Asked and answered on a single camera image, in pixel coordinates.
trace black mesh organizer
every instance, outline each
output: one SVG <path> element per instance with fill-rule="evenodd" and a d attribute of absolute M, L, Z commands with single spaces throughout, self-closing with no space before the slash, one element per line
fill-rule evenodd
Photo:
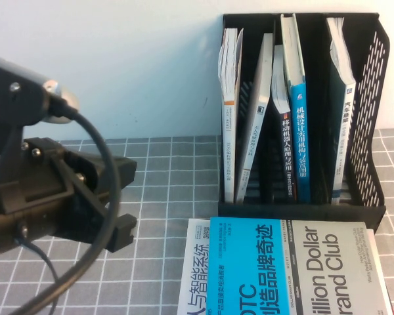
<path fill-rule="evenodd" d="M 343 192 L 339 205 L 330 205 L 324 174 L 321 135 L 326 127 L 330 38 L 326 17 L 344 16 L 343 34 L 357 82 L 353 119 L 347 149 Z M 385 214 L 384 196 L 374 162 L 372 137 L 389 56 L 389 39 L 375 13 L 296 14 L 307 84 L 307 120 L 312 204 L 285 204 L 277 135 L 269 109 L 257 145 L 245 202 L 224 202 L 223 152 L 221 152 L 219 216 L 316 221 L 364 221 L 376 230 Z M 224 28 L 244 29 L 237 151 L 264 33 L 274 33 L 281 43 L 280 14 L 226 14 Z"/>

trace blue book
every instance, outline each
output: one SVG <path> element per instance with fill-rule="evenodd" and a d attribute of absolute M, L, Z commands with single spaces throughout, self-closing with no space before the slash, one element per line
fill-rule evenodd
<path fill-rule="evenodd" d="M 206 315 L 389 315 L 373 246 L 363 222 L 213 217 Z"/>
<path fill-rule="evenodd" d="M 288 83 L 288 94 L 292 111 L 297 200 L 301 203 L 310 203 L 307 89 L 301 43 L 299 41 L 295 14 L 291 17 L 285 17 L 282 14 L 280 20 L 282 25 L 284 72 Z"/>

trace book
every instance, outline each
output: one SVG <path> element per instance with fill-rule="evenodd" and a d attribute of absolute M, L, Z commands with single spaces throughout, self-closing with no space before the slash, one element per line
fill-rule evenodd
<path fill-rule="evenodd" d="M 356 81 L 343 36 L 343 18 L 327 18 L 330 31 L 330 79 L 328 87 L 328 123 L 324 146 L 332 204 L 338 204 L 343 182 L 347 143 L 353 112 Z"/>
<path fill-rule="evenodd" d="M 250 103 L 246 115 L 246 125 L 242 136 L 242 150 L 238 168 L 238 186 L 236 188 L 236 203 L 242 203 L 245 198 L 248 179 L 254 161 L 255 149 L 263 124 L 265 112 L 270 99 L 271 72 L 273 63 L 273 34 L 263 36 L 261 49 L 255 70 Z"/>
<path fill-rule="evenodd" d="M 218 76 L 222 90 L 222 136 L 225 202 L 234 202 L 236 119 L 240 88 L 242 30 L 226 28 L 219 53 Z"/>
<path fill-rule="evenodd" d="M 178 315 L 206 315 L 210 220 L 189 219 Z"/>
<path fill-rule="evenodd" d="M 292 124 L 295 153 L 295 177 L 297 200 L 301 203 L 311 201 L 309 183 L 309 149 L 308 149 L 308 117 L 307 97 L 305 85 L 305 69 L 299 32 L 297 29 L 296 15 L 280 16 L 282 25 L 282 40 L 284 51 L 284 68 L 290 108 L 292 110 Z"/>
<path fill-rule="evenodd" d="M 210 221 L 207 313 L 389 315 L 363 222 Z"/>
<path fill-rule="evenodd" d="M 383 296 L 383 299 L 385 302 L 385 308 L 387 309 L 388 314 L 394 315 L 393 305 L 391 304 L 391 300 L 389 299 L 389 293 L 387 290 L 387 286 L 385 284 L 385 279 L 383 277 L 380 255 L 378 253 L 378 247 L 376 246 L 375 235 L 374 235 L 373 229 L 368 229 L 368 237 L 369 237 L 369 242 L 370 242 L 370 246 L 371 246 L 371 250 L 372 250 L 372 256 L 374 257 L 376 270 L 378 272 L 378 278 L 379 278 L 381 289 L 382 289 L 382 296 Z"/>
<path fill-rule="evenodd" d="M 292 148 L 292 121 L 286 82 L 283 73 L 283 46 L 274 46 L 273 77 L 271 83 L 271 95 L 276 114 L 278 132 L 280 133 L 280 148 L 282 153 L 282 164 L 284 171 L 284 187 L 286 188 L 286 199 L 296 199 L 295 175 L 294 175 L 294 153 Z"/>

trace gray grid mat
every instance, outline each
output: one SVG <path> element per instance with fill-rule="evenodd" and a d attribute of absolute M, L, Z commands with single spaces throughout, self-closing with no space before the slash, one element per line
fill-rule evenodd
<path fill-rule="evenodd" d="M 385 280 L 394 304 L 394 129 L 378 131 L 374 162 L 386 196 L 387 215 L 376 235 Z M 176 314 L 187 219 L 217 214 L 219 138 L 216 136 L 108 140 L 112 152 L 138 162 L 123 191 L 122 213 L 140 218 L 136 241 L 93 267 L 61 296 L 56 315 Z M 89 140 L 63 142 L 97 153 Z M 57 238 L 35 242 L 62 274 L 87 245 Z M 0 255 L 0 315 L 8 314 L 52 282 L 35 255 L 15 249 Z"/>

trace wire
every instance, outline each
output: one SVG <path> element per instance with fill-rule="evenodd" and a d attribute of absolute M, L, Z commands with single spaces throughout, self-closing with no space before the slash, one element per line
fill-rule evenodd
<path fill-rule="evenodd" d="M 34 315 L 38 313 L 41 309 L 62 295 L 82 275 L 84 275 L 84 273 L 99 256 L 99 253 L 102 251 L 102 249 L 104 249 L 108 244 L 118 216 L 121 194 L 120 176 L 118 174 L 114 159 L 108 147 L 105 145 L 104 139 L 101 137 L 96 128 L 73 108 L 65 105 L 63 108 L 59 108 L 59 111 L 62 113 L 62 116 L 75 120 L 79 125 L 81 125 L 89 133 L 97 145 L 97 148 L 102 155 L 105 167 L 107 167 L 109 170 L 108 174 L 111 182 L 110 206 L 97 238 L 82 256 L 82 258 L 80 258 L 80 260 L 65 274 L 63 274 L 61 278 L 59 278 L 54 284 L 50 285 L 36 297 L 22 305 L 18 310 L 11 313 L 11 315 Z"/>
<path fill-rule="evenodd" d="M 58 274 L 57 274 L 57 272 L 54 269 L 53 263 L 49 260 L 47 254 L 45 254 L 41 248 L 39 248 L 35 244 L 31 243 L 30 241 L 28 241 L 25 238 L 20 238 L 20 239 L 17 240 L 17 242 L 21 246 L 25 247 L 26 249 L 29 249 L 30 251 L 32 251 L 35 254 L 37 254 L 38 256 L 40 256 L 41 259 L 43 261 L 45 261 L 45 263 L 47 264 L 48 268 L 50 268 L 51 274 L 53 274 L 54 281 L 56 282 L 58 280 Z M 51 306 L 49 315 L 53 315 L 54 314 L 55 308 L 57 307 L 57 303 L 58 303 L 58 298 L 53 301 L 53 305 Z"/>

